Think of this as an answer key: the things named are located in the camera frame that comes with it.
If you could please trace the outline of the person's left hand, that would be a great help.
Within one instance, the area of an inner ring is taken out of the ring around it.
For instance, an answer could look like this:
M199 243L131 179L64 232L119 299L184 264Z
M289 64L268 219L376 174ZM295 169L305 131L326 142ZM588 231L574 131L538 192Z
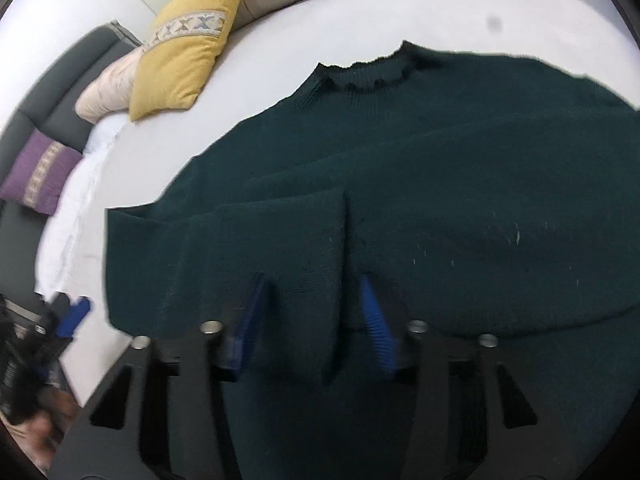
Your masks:
M39 411L24 422L20 447L36 467L46 471L62 437L80 413L80 405L70 393L51 387L40 393L38 403Z

